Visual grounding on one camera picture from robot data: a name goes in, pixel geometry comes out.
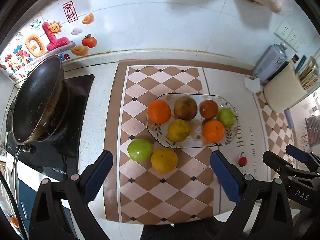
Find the bright orange fruit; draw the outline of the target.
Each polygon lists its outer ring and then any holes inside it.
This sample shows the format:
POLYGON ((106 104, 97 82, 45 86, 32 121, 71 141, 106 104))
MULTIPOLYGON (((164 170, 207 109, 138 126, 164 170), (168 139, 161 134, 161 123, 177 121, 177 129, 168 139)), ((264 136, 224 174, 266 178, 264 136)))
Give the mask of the bright orange fruit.
POLYGON ((225 127, 218 120, 209 120, 202 126, 202 136, 208 142, 219 142, 225 135, 225 127))

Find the white crumpled tissue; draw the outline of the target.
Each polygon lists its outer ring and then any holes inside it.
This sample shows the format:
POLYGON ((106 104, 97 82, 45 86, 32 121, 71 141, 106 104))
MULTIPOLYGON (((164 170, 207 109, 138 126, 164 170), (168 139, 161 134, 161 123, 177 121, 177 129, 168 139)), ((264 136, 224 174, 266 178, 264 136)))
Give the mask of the white crumpled tissue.
POLYGON ((263 91, 263 86, 260 83, 260 79, 252 79, 249 76, 244 78, 245 87, 253 94, 257 94, 263 91))

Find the brown red apple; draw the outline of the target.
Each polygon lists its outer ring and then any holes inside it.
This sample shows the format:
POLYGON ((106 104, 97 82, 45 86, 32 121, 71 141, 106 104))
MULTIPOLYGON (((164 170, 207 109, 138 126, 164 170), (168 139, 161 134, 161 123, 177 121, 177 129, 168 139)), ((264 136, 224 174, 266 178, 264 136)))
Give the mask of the brown red apple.
POLYGON ((182 96, 175 101, 174 116, 178 119, 190 121, 197 115, 196 101, 189 96, 182 96))

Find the black frying pan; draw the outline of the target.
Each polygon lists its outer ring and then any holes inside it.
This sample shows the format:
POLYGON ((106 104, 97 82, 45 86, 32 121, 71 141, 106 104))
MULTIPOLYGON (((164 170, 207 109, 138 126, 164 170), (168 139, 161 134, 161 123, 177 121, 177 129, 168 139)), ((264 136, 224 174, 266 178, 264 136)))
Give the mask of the black frying pan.
POLYGON ((16 144, 51 137, 61 125, 68 104, 69 88, 61 59, 48 57, 31 71, 16 96, 11 120, 16 144))

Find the yellow pear fruit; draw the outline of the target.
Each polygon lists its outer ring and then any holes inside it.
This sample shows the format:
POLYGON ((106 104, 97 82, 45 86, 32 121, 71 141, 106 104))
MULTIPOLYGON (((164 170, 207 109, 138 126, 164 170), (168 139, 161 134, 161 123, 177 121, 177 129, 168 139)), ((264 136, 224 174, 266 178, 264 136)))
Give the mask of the yellow pear fruit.
POLYGON ((176 119, 169 124, 167 132, 169 140, 183 142, 191 133, 191 126, 184 120, 176 119))

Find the wooden chopsticks bundle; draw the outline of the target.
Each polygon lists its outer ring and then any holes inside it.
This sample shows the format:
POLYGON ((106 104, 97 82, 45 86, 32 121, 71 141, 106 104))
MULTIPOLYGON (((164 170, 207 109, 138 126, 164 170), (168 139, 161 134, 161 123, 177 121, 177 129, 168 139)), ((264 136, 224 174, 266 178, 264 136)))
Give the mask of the wooden chopsticks bundle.
POLYGON ((309 57, 305 67, 296 72, 296 77, 304 90, 315 87, 319 79, 319 66, 314 57, 309 57))

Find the red cherry tomato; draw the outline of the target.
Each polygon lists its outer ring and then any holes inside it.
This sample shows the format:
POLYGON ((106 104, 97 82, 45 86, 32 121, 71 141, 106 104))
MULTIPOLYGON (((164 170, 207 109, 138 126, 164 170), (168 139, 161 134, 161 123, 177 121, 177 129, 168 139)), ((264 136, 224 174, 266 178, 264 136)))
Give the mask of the red cherry tomato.
POLYGON ((245 156, 239 158, 239 160, 238 160, 238 164, 240 167, 246 166, 247 163, 248 163, 248 159, 245 156))

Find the dark orange fruit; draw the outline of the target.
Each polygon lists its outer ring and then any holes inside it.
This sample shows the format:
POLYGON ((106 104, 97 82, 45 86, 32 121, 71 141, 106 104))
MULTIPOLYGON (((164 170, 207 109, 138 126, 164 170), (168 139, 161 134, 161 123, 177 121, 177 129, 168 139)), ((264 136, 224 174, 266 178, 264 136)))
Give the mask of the dark orange fruit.
POLYGON ((205 100, 200 104, 200 114, 205 119, 212 119, 217 116, 219 107, 214 100, 205 100))

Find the green apple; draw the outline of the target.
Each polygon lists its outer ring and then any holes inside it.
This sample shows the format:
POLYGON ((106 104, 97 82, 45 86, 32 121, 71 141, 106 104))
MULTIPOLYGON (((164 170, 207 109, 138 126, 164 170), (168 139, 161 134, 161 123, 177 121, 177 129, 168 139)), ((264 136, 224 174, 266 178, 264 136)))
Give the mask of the green apple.
POLYGON ((152 144, 145 139, 136 139, 129 143, 127 152, 133 161, 145 161, 152 156, 152 144))
POLYGON ((219 110, 217 119, 225 128, 229 128, 236 123, 236 116, 230 108, 223 107, 219 110))

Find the floral ceramic plate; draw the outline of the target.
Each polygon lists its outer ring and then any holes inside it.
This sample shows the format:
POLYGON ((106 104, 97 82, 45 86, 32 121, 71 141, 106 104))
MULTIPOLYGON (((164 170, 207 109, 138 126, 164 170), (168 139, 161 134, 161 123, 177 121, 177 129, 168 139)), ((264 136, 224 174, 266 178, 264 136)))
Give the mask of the floral ceramic plate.
MULTIPOLYGON (((200 106, 200 104, 205 100, 214 100, 217 103, 219 109, 223 107, 230 108, 233 113, 237 115, 236 109, 226 99, 218 95, 167 93, 159 96, 158 98, 166 101, 170 106, 170 109, 173 111, 175 101, 182 96, 189 96, 193 98, 196 101, 197 106, 200 106)), ((191 133, 189 134, 189 136, 183 142, 173 142, 167 138, 167 130, 169 124, 175 119, 176 118, 174 114, 172 114, 170 119, 166 123, 161 125, 151 122, 149 118, 146 119, 149 134, 163 147, 186 149, 224 146, 230 144, 233 141, 239 128, 239 120, 237 118, 236 123, 233 126, 225 129, 225 135, 219 142, 208 142, 206 139, 204 139, 201 133, 201 128, 207 122, 207 120, 203 118, 200 113, 197 113, 195 118, 188 121, 189 125, 191 126, 191 133)))

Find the checkered counter mat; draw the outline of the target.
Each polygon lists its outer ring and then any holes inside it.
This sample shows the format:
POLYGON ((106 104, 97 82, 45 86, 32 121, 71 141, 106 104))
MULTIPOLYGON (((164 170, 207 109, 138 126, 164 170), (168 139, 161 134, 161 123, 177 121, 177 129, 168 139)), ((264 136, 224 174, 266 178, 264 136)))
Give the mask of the checkered counter mat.
POLYGON ((274 113, 262 93, 245 87, 247 75, 228 68, 207 68, 170 63, 131 61, 117 66, 107 111, 105 148, 113 153, 113 168, 104 184, 106 218, 114 222, 164 224, 188 222, 231 210, 210 167, 210 154, 220 150, 242 173, 271 180, 274 173, 263 164, 267 150, 294 164, 285 148, 293 134, 285 115, 274 113), (208 142, 202 135, 205 118, 189 121, 191 132, 182 142, 168 139, 168 123, 154 124, 148 105, 157 100, 173 106, 182 97, 197 105, 213 100, 230 108, 236 117, 223 138, 208 142), (127 148, 144 139, 154 150, 169 148, 176 166, 157 172, 150 160, 134 161, 127 148))

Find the yellow orange fruit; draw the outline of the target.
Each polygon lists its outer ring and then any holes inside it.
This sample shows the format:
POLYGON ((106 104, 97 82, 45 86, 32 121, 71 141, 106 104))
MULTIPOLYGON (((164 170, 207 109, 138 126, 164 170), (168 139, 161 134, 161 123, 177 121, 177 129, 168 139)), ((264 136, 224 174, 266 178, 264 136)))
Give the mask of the yellow orange fruit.
POLYGON ((152 167, 157 173, 168 173, 177 163, 177 154, 169 148, 159 148, 151 156, 152 167))

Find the small orange tangerine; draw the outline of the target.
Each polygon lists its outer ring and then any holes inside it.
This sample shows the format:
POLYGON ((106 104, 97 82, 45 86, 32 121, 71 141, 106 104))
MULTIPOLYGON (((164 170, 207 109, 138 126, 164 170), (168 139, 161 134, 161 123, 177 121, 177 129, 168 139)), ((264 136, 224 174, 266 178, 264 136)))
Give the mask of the small orange tangerine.
POLYGON ((171 117, 171 109, 168 103, 164 100, 153 100, 148 105, 149 120, 155 124, 164 124, 171 117))

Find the wall power sockets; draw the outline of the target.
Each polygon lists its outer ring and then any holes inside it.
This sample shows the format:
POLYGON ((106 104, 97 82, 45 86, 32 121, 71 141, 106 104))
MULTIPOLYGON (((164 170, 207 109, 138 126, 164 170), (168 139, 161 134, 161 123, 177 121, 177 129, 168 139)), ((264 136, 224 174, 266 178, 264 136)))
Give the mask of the wall power sockets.
POLYGON ((274 35, 296 52, 299 52, 305 46, 302 37, 285 20, 282 20, 278 24, 274 31, 274 35))

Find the cream utensil holder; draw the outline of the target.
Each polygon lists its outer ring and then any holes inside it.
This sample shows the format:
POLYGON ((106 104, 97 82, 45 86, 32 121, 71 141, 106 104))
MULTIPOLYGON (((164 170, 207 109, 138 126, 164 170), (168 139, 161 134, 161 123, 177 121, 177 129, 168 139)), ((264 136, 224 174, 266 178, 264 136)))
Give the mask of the cream utensil holder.
POLYGON ((267 104, 276 113, 292 107, 307 94, 291 64, 264 86, 263 93, 267 104))

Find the black induction stove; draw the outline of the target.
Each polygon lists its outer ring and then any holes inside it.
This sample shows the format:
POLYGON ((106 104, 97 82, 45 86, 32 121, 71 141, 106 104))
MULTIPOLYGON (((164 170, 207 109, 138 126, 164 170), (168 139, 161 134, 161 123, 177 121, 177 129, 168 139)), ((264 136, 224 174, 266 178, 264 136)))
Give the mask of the black induction stove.
POLYGON ((19 161, 58 181, 78 173, 82 124, 94 75, 64 80, 61 99, 51 126, 21 152, 19 161))

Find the colourful wall sticker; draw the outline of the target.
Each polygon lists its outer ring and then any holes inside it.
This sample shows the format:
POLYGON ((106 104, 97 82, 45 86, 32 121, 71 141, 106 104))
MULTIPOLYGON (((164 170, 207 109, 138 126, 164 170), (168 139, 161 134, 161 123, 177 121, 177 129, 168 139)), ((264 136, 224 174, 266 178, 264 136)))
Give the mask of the colourful wall sticker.
POLYGON ((44 19, 37 15, 27 22, 13 36, 1 53, 1 72, 12 82, 26 78, 35 65, 44 58, 57 55, 61 61, 68 61, 73 56, 89 54, 97 46, 92 27, 93 13, 80 17, 73 1, 62 5, 66 22, 56 18, 44 19))

